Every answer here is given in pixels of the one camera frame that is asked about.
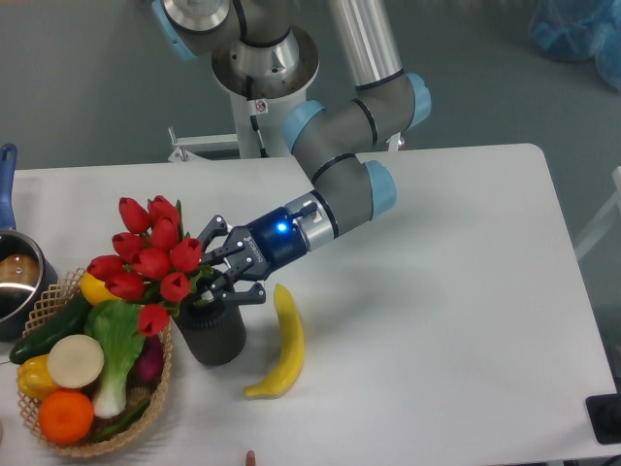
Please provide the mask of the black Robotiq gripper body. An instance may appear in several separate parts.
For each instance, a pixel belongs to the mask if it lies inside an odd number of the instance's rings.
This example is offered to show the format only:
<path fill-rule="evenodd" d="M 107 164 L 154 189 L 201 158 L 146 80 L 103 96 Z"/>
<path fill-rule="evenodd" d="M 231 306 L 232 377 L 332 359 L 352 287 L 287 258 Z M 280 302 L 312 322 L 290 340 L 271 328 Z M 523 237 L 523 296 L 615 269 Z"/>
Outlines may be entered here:
<path fill-rule="evenodd" d="M 266 280 L 274 271 L 307 254 L 304 236 L 284 207 L 234 227 L 224 245 L 237 249 L 225 258 L 235 281 Z"/>

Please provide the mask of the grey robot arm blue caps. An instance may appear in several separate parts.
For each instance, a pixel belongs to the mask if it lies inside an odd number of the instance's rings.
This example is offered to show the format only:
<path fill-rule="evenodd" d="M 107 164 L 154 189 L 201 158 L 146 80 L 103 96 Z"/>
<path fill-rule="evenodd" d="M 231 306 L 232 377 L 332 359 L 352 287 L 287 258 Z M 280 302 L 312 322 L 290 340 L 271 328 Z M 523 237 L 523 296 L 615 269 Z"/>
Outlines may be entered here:
<path fill-rule="evenodd" d="M 380 1 L 332 1 L 329 11 L 356 89 L 334 111 L 307 97 L 318 70 L 309 34 L 293 24 L 287 1 L 155 1 L 152 10 L 176 54 L 212 58 L 228 93 L 236 132 L 183 139 L 177 150 L 234 145 L 243 158 L 292 156 L 310 192 L 244 225 L 215 218 L 201 233 L 204 261 L 215 268 L 191 302 L 261 303 L 261 283 L 307 252 L 393 207 L 396 187 L 385 167 L 358 153 L 399 136 L 431 112 L 424 81 L 404 71 Z"/>

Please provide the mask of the fingertip at bottom edge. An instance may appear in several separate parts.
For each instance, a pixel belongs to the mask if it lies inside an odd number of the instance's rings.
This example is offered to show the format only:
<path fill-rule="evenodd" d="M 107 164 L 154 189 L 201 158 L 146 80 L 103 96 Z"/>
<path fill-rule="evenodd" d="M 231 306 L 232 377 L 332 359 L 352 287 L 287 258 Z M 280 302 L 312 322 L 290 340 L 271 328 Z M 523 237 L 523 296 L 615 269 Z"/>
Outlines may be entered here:
<path fill-rule="evenodd" d="M 249 450 L 246 453 L 245 466 L 256 466 L 256 454 L 254 450 Z"/>

